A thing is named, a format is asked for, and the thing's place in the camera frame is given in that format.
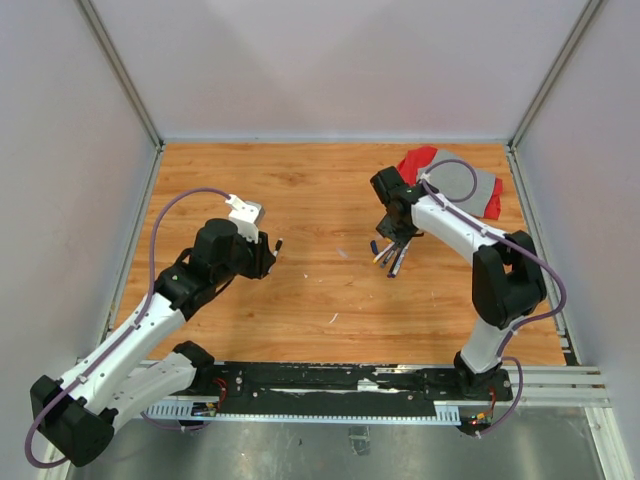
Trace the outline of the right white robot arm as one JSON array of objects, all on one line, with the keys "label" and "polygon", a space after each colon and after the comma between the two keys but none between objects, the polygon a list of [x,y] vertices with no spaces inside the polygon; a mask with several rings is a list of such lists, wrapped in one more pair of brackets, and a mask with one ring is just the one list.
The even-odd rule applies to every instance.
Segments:
[{"label": "right white robot arm", "polygon": [[453,387],[466,400],[489,391],[502,365],[500,353],[516,324],[547,296],[542,266],[528,233],[508,234],[464,212],[426,179],[411,186],[395,167],[370,184],[386,213],[376,227],[389,241],[374,258],[398,275],[413,239],[430,234],[471,266],[471,297],[477,320],[454,357]]}]

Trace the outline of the white whiteboard marker pen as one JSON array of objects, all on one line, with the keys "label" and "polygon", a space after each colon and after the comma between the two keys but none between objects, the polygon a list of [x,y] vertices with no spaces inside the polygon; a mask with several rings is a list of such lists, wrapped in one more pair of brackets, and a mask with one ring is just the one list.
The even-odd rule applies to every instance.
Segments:
[{"label": "white whiteboard marker pen", "polygon": [[273,251],[274,258],[277,258],[277,256],[279,255],[280,250],[281,250],[281,248],[283,246],[283,243],[284,243],[284,240],[282,238],[279,238],[277,240],[277,242],[275,244],[275,247],[274,247],[274,251]]}]

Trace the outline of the white marker yellow end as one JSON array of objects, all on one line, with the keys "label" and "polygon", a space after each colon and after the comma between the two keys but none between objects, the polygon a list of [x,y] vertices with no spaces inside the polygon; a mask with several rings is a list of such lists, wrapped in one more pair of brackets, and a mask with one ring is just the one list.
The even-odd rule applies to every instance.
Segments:
[{"label": "white marker yellow end", "polygon": [[378,263],[381,259],[385,258],[389,253],[394,250],[395,243],[389,243],[383,250],[381,250],[373,259],[373,263]]}]

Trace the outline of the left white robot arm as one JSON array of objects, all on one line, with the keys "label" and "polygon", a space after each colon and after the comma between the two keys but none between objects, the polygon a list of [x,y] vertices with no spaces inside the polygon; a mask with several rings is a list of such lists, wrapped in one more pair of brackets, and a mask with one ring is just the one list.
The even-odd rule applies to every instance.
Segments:
[{"label": "left white robot arm", "polygon": [[132,417],[156,401],[182,390],[195,396],[207,393],[214,383],[214,359],[194,343],[178,345],[142,372],[135,369],[236,277],[262,279],[275,262],[258,220],[237,213],[208,220],[192,247],[161,273],[152,273],[149,291],[108,339],[60,377],[43,375],[31,386],[28,461],[38,468],[47,466],[31,449],[34,435],[41,434],[63,462],[83,467],[102,454]]}]

